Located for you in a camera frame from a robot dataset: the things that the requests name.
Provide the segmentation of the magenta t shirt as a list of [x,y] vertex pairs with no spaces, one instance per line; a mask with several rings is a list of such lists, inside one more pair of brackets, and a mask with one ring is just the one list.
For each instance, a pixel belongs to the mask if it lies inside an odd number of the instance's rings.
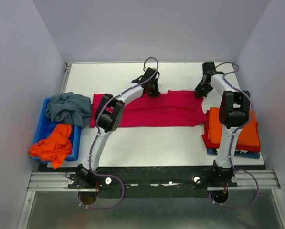
[[194,127],[206,122],[202,98],[194,91],[161,93],[158,97],[144,95],[126,105],[120,128],[126,127]]

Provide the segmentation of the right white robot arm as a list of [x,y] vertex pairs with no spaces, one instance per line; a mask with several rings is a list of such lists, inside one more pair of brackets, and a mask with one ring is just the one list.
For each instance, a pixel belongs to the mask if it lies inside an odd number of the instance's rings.
[[202,79],[195,88],[196,98],[206,98],[213,89],[222,97],[218,114],[222,136],[209,175],[209,181],[215,187],[234,176],[233,158],[238,137],[250,120],[250,93],[229,82],[226,75],[228,73],[216,70],[214,62],[205,62],[202,64]]

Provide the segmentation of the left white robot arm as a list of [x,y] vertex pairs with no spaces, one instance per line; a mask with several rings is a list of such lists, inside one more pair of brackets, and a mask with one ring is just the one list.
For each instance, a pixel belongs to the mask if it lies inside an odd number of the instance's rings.
[[76,177],[84,188],[95,184],[95,171],[103,149],[111,136],[121,124],[125,107],[143,95],[160,94],[158,89],[158,68],[145,68],[144,74],[134,79],[130,86],[118,94],[104,94],[94,115],[95,133],[88,156],[76,168]]

